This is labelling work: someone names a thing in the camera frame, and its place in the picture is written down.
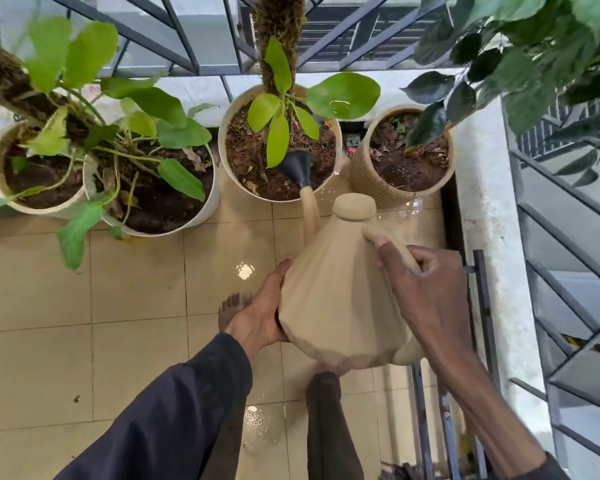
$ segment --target plant pot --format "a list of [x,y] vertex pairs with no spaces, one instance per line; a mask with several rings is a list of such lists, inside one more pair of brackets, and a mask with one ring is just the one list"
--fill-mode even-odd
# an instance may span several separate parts
[[[4,158],[5,153],[9,147],[13,144],[13,140],[18,134],[18,129],[21,125],[26,123],[16,123],[7,128],[3,133],[0,134],[0,198],[8,198],[14,194],[14,191],[7,185],[4,177]],[[23,214],[29,214],[32,216],[44,216],[44,217],[56,217],[60,219],[70,219],[78,206],[86,200],[86,193],[84,185],[78,190],[78,192],[71,197],[69,200],[63,202],[55,207],[49,207],[48,209],[33,209],[25,204],[17,201],[10,201],[7,205],[12,209],[16,209]]]
[[[131,227],[128,227],[127,225],[123,225],[119,219],[110,215],[108,210],[105,210],[102,213],[102,220],[112,227],[120,227],[120,229],[122,229],[122,232],[124,232],[125,234],[135,235],[139,237],[160,237],[162,235],[169,235],[179,232],[187,227],[194,227],[199,224],[202,224],[204,221],[206,221],[209,217],[213,215],[213,213],[218,208],[218,205],[220,204],[220,181],[217,170],[217,156],[214,156],[213,152],[211,153],[211,160],[213,161],[212,168],[214,169],[214,179],[211,186],[211,191],[209,192],[208,199],[205,202],[202,209],[200,209],[200,212],[197,213],[197,215],[193,217],[192,220],[182,225],[181,227],[161,234],[148,234],[145,232],[136,231],[135,229],[131,229]],[[86,190],[88,198],[90,198],[98,192],[95,183],[95,173],[97,167],[97,163],[92,159],[87,159],[87,161],[85,161],[84,163],[84,166],[82,167],[82,181],[84,182],[84,188]]]
[[[231,124],[231,120],[233,119],[235,114],[238,111],[240,111],[241,108],[243,108],[243,106],[247,105],[248,103],[250,103],[251,101],[256,99],[256,97],[263,94],[263,92],[264,92],[264,88],[262,87],[262,85],[256,86],[254,88],[250,88],[249,90],[243,92],[236,99],[234,99],[233,102],[231,103],[231,105],[229,106],[229,109],[227,110],[227,112],[224,113],[224,117],[222,119],[222,122],[220,123],[220,128],[218,131],[218,149],[220,152],[220,158],[222,160],[224,167],[227,170],[227,173],[229,174],[229,177],[231,177],[231,179],[235,182],[235,184],[238,185],[242,190],[247,192],[249,195],[252,195],[252,196],[259,198],[260,200],[263,200],[266,202],[275,202],[275,203],[297,202],[297,201],[300,201],[299,198],[292,199],[292,200],[270,200],[270,199],[261,197],[259,195],[256,195],[253,192],[250,192],[247,188],[245,188],[245,186],[233,174],[232,166],[229,165],[228,155],[227,155],[227,150],[226,150],[226,136],[227,136],[227,132],[229,129],[229,124]],[[296,94],[299,97],[305,97],[306,89],[302,86],[296,85]],[[344,155],[342,152],[342,131],[340,130],[340,124],[338,123],[338,120],[336,120],[334,118],[327,118],[327,121],[328,121],[328,124],[329,124],[331,130],[333,131],[333,133],[336,136],[336,158],[335,158],[335,163],[333,165],[333,170],[331,171],[330,176],[325,178],[323,183],[321,183],[320,186],[313,191],[314,193],[318,192],[318,190],[321,190],[321,188],[323,188],[327,184],[327,182],[334,176],[334,174],[337,175],[340,172],[340,170],[342,170],[342,166],[344,165],[344,162],[347,159],[346,155]]]
[[374,168],[374,165],[371,161],[370,144],[371,136],[373,135],[376,126],[378,126],[382,120],[394,116],[395,114],[406,111],[422,112],[423,108],[423,106],[416,106],[414,104],[402,104],[400,106],[394,106],[385,111],[380,116],[372,120],[364,139],[360,143],[357,151],[353,154],[349,169],[351,187],[355,192],[373,197],[376,201],[376,206],[378,209],[393,207],[394,205],[412,201],[419,197],[424,197],[425,195],[437,192],[454,174],[456,166],[456,149],[454,147],[453,138],[451,137],[451,133],[449,131],[446,131],[443,134],[449,145],[447,171],[438,181],[438,183],[426,190],[419,192],[398,190],[385,182],[382,177],[378,175],[376,169]]

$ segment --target potted plant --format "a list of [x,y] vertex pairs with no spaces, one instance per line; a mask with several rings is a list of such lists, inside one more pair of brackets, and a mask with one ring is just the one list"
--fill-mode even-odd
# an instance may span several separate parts
[[311,88],[296,85],[295,47],[303,19],[304,0],[256,0],[262,85],[232,102],[219,129],[220,156],[229,176],[268,201],[299,198],[298,188],[276,169],[288,149],[308,150],[311,186],[324,185],[341,163],[338,119],[362,117],[380,96],[374,80],[351,72]]
[[[568,105],[600,98],[600,10],[593,13],[585,0],[457,0],[449,12],[450,21],[443,18],[423,33],[413,58],[432,64],[450,50],[452,62],[467,69],[417,77],[403,91],[421,105],[380,115],[353,158],[352,186],[375,197],[379,207],[446,183],[455,156],[450,130],[501,94],[516,135],[535,127],[557,94]],[[502,47],[488,45],[496,34],[503,36]],[[594,138],[594,149],[557,172],[583,172],[576,186],[598,178],[600,114],[545,140],[583,137]],[[423,189],[423,178],[432,185]]]
[[23,190],[23,183],[13,184],[17,178],[0,177],[7,182],[0,187],[0,206],[23,204],[69,182],[79,182],[82,197],[84,178],[89,201],[57,233],[71,269],[80,266],[84,235],[101,215],[121,238],[122,231],[175,232],[213,213],[219,190],[211,134],[193,119],[209,105],[185,114],[177,98],[154,87],[160,76],[104,77],[98,81],[102,93],[121,100],[125,111],[108,125],[80,90],[115,54],[115,26],[90,22],[72,39],[70,21],[49,16],[34,20],[27,33],[34,55],[23,62],[0,48],[0,104],[25,120],[0,136],[0,172],[18,177],[30,167],[58,167],[50,157],[66,160],[67,170],[56,172],[50,185]]

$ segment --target soil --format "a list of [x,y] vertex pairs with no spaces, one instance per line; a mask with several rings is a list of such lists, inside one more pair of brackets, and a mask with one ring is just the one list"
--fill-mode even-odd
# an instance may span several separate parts
[[[267,168],[265,130],[254,132],[249,128],[247,113],[251,103],[238,111],[227,131],[226,151],[233,174],[252,193],[268,200],[300,198],[297,186],[275,168]],[[318,188],[333,171],[336,160],[336,135],[325,124],[320,124],[320,138],[314,140],[304,134],[296,121],[291,123],[289,150],[307,150],[313,156],[310,174],[311,187]]]
[[419,112],[408,111],[382,120],[371,136],[371,161],[392,187],[406,192],[432,188],[447,172],[449,144],[444,136],[405,155],[405,140]]
[[[156,146],[156,144],[151,142],[142,142],[138,145],[138,149],[146,155]],[[184,168],[189,170],[192,175],[198,177],[202,182],[206,193],[204,202],[200,202],[199,200],[178,192],[163,179],[140,170],[130,163],[127,158],[121,157],[119,159],[118,163],[120,165],[121,175],[120,192],[122,196],[128,196],[128,193],[131,190],[133,177],[135,176],[136,171],[139,172],[136,188],[134,190],[134,197],[137,199],[137,202],[135,199],[132,199],[133,202],[136,203],[136,206],[131,207],[128,220],[125,223],[128,227],[147,234],[162,234],[184,226],[184,224],[188,223],[198,215],[200,210],[204,207],[204,204],[207,202],[209,193],[211,192],[211,187],[214,182],[214,169],[211,155],[209,155],[209,152],[204,146],[193,148],[193,150],[200,156],[200,160],[207,168],[201,171],[196,170],[195,163],[188,158],[183,150],[161,148],[152,153],[152,156],[173,158],[180,161]],[[107,168],[113,169],[113,160],[108,154],[97,152],[96,156],[100,161],[109,164],[108,167],[105,164],[104,169],[101,167],[98,168],[101,175],[105,175],[104,172],[107,171]],[[151,162],[143,163],[151,168],[155,167]],[[99,192],[103,191],[103,183],[96,180],[96,188]],[[127,202],[128,198],[122,199],[122,197],[119,196],[109,206],[110,215],[122,221],[127,213]]]
[[[69,158],[64,156],[27,158],[27,165],[16,175],[11,167],[11,158],[27,156],[26,149],[19,147],[19,144],[21,144],[19,140],[14,140],[11,144],[5,153],[6,158],[3,167],[4,179],[14,193],[39,185],[48,187],[64,177],[69,168]],[[81,187],[82,163],[76,162],[73,165],[71,175],[67,177],[64,184],[53,190],[19,198],[18,201],[32,209],[49,209],[71,199]]]

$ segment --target dark blue sleeve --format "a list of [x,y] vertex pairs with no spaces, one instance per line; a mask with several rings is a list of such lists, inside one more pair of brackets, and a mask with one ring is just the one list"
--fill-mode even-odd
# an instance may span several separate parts
[[242,346],[219,333],[149,384],[56,479],[197,479],[220,425],[252,382]]

